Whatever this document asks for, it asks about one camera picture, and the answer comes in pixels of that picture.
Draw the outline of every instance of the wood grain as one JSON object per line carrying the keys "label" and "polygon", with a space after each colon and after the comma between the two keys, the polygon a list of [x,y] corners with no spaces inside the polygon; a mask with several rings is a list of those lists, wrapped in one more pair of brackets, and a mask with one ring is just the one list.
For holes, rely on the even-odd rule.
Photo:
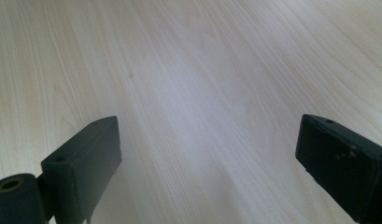
{"label": "wood grain", "polygon": [[382,1],[0,0],[0,178],[117,115],[93,223],[353,223],[303,113],[382,145]]}

